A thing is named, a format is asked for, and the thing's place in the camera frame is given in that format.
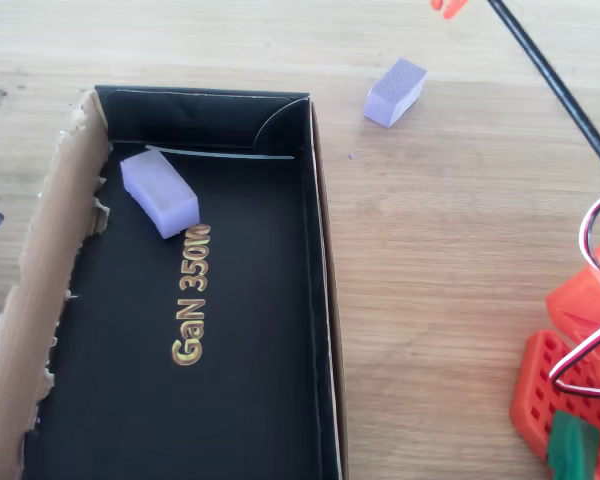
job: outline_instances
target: purple foam block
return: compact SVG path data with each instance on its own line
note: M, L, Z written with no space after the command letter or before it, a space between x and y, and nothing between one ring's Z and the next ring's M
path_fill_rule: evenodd
M127 158L120 168L125 190L147 212L162 238L200 223L198 197L160 152Z
M427 71L399 58L376 83L364 106L364 116L389 128L420 96Z

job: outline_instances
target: brown cardboard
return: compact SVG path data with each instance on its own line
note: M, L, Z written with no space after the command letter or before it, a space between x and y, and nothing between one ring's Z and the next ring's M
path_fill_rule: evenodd
M24 433L33 426L36 402L53 385L45 368L49 348L68 292L75 257L83 239L106 228L108 210L94 199L98 176L109 152L100 100L86 97L63 133L20 258L20 282L9 293L0 319L0 479L21 474ZM326 189L315 109L313 141L320 195L327 272L334 402L339 460L348 478L347 431L340 321L331 254Z
M338 443L340 448L340 459L342 477L349 478L348 440L347 440L347 405L344 378L344 358L342 355L342 340L340 333L340 312L338 310L338 291L336 288L336 274L333 263L333 251L331 249L331 224L329 222L329 208L327 189L324 180L324 169L322 167L322 150L320 148L320 133L318 129L318 118L315 104L311 103L311 115L313 121L313 147L316 158L316 173L318 176L318 191L320 193L320 207L322 210L322 229L324 237L324 250L327 271L327 292L329 303L329 326L331 331L331 355L333 361L333 381L336 400L336 418L338 421Z

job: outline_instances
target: green plastic piece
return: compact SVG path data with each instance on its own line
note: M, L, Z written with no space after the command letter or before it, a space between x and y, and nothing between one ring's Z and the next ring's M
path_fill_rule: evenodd
M567 412L557 411L547 448L553 480L593 480L599 447L598 428Z

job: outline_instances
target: open box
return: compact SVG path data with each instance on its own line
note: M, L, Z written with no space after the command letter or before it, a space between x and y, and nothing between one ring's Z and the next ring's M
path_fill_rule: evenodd
M103 86L73 120L0 319L0 479L347 478L309 96ZM202 291L122 186L147 145L198 195Z

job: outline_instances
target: black rod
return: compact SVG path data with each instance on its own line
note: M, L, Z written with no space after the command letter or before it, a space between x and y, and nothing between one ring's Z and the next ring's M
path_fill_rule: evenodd
M562 82L556 71L551 67L547 59L542 55L536 44L524 31L520 22L513 16L507 6L501 0L488 0L500 19L511 31L520 46L527 53L533 64L547 81L551 90L556 94L562 105L578 128L582 131L587 141L600 157L600 132L593 125L587 114L580 107L577 100L571 95L567 86Z

